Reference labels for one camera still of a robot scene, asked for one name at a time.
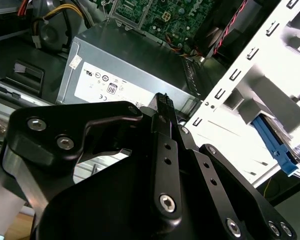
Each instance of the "motherboard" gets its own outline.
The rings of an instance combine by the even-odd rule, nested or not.
[[[186,52],[188,42],[212,10],[216,0],[154,0],[145,17],[142,30],[167,40]]]
[[[115,0],[107,9],[138,24],[136,30],[168,42],[171,48],[189,53],[198,29],[217,0]]]

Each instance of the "red wire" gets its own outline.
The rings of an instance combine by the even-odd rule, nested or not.
[[[27,0],[23,0],[23,2],[22,2],[22,4],[21,4],[21,6],[20,6],[20,8],[19,8],[19,10],[18,10],[18,16],[23,16],[24,14],[25,14],[25,11],[26,11],[26,9],[27,9],[27,6],[26,6],[26,2],[27,2]]]
[[[241,4],[241,6],[239,7],[238,11],[234,14],[234,16],[232,17],[230,23],[226,26],[225,31],[224,31],[224,33],[223,33],[223,35],[222,35],[222,37],[221,37],[221,39],[220,39],[218,45],[214,47],[213,54],[216,54],[217,51],[218,51],[218,49],[221,47],[222,42],[224,41],[225,37],[226,37],[226,36],[228,35],[228,33],[229,33],[230,27],[232,26],[232,24],[235,23],[235,21],[236,21],[238,15],[239,15],[239,13],[245,8],[247,2],[248,2],[248,0],[244,0],[244,1],[242,2],[242,4]]]

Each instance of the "cable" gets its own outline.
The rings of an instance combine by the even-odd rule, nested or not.
[[[73,4],[79,9],[79,11],[81,12],[82,16],[83,16],[83,20],[84,20],[84,25],[87,29],[92,27],[92,24],[89,22],[89,19],[85,13],[85,11],[83,11],[80,3],[77,0],[71,0],[71,2],[73,2]]]
[[[55,9],[53,9],[52,11],[50,11],[45,16],[34,19],[34,21],[32,22],[33,35],[34,36],[38,35],[38,22],[39,21],[47,21],[47,20],[53,18],[54,16],[56,16],[57,14],[59,14],[60,12],[65,11],[66,9],[71,9],[71,10],[75,11],[80,17],[83,17],[82,13],[76,6],[74,6],[72,4],[67,4],[67,3],[62,4],[58,7],[56,7]]]
[[[166,42],[169,44],[169,47],[171,48],[171,50],[179,55],[180,57],[184,57],[184,58],[192,58],[192,57],[197,57],[197,56],[202,56],[201,52],[199,52],[199,49],[197,46],[194,46],[194,49],[191,50],[190,53],[186,53],[182,48],[178,48],[175,45],[172,44],[171,38],[169,36],[169,34],[167,34],[165,36],[165,40]]]
[[[29,4],[29,1],[30,0],[23,0],[20,7],[19,7],[19,10],[18,10],[18,13],[17,15],[18,16],[24,16],[25,13],[26,13],[26,10],[27,10],[27,6]]]
[[[268,181],[268,183],[267,183],[267,185],[266,185],[266,187],[265,187],[265,189],[264,189],[264,191],[263,191],[263,197],[264,197],[264,198],[266,198],[266,192],[267,192],[267,189],[268,189],[269,184],[270,184],[270,182],[271,182],[271,179],[272,179],[272,177],[270,177],[270,179],[269,179],[269,181]]]
[[[226,36],[228,35],[228,33],[229,33],[230,27],[235,23],[235,21],[236,21],[238,15],[239,15],[239,13],[245,8],[247,2],[248,2],[248,0],[244,0],[244,1],[242,2],[242,4],[241,4],[241,6],[239,7],[239,9],[236,11],[236,13],[234,14],[234,16],[232,17],[230,23],[226,26],[225,31],[223,32],[222,37],[221,37],[219,43],[218,43],[216,46],[214,46],[213,54],[216,54],[217,51],[218,51],[218,49],[221,47],[222,42],[224,41],[225,37],[226,37]]]
[[[60,4],[66,4],[66,2],[64,0],[60,0]],[[71,28],[71,24],[70,24],[70,20],[69,20],[69,16],[67,11],[62,11],[63,14],[63,18],[65,21],[65,26],[66,26],[66,36],[67,36],[67,41],[66,44],[63,45],[64,49],[69,49],[71,46],[71,42],[72,42],[72,28]]]

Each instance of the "bolt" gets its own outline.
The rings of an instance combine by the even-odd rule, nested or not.
[[[292,237],[292,232],[283,222],[281,222],[281,227],[289,237]]]
[[[0,138],[4,138],[8,128],[8,122],[0,118]]]
[[[164,118],[164,116],[162,116],[162,115],[159,116],[159,119],[160,119],[162,122],[164,122],[164,123],[167,122],[167,120],[166,120],[166,119]]]
[[[27,124],[28,127],[34,131],[43,131],[47,128],[47,124],[39,118],[32,118],[27,122]]]
[[[269,227],[272,230],[272,232],[274,232],[275,235],[280,236],[280,232],[278,230],[278,228],[271,222],[269,221]]]
[[[217,151],[212,147],[212,146],[209,146],[208,149],[213,153],[213,154],[216,154]]]
[[[56,140],[56,144],[59,146],[59,148],[64,150],[70,150],[75,146],[74,141],[66,136],[59,137]]]
[[[188,133],[189,133],[189,130],[186,129],[184,126],[181,127],[181,131],[184,132],[185,134],[188,134]]]
[[[164,210],[166,210],[168,213],[172,213],[176,209],[175,201],[168,195],[161,195],[160,203]]]
[[[236,224],[235,221],[233,221],[231,218],[226,219],[226,224],[228,226],[228,229],[230,232],[236,237],[240,238],[241,237],[241,231],[238,225]]]
[[[133,114],[137,114],[137,110],[133,106],[129,106],[129,111],[132,112]]]

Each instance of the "black cable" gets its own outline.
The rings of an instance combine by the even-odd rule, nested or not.
[[[64,0],[60,0],[60,5],[65,3],[66,2]],[[63,44],[62,47],[64,49],[70,49],[71,42],[72,42],[72,29],[70,25],[70,20],[67,11],[62,11],[62,14],[66,25],[66,36],[67,36],[66,44]]]
[[[91,28],[91,24],[88,20],[88,17],[86,16],[86,13],[82,10],[81,5],[79,4],[79,2],[77,0],[71,0],[71,2],[73,2],[73,4],[80,10],[80,12],[82,13],[83,16],[83,20],[84,20],[84,25],[87,29]]]

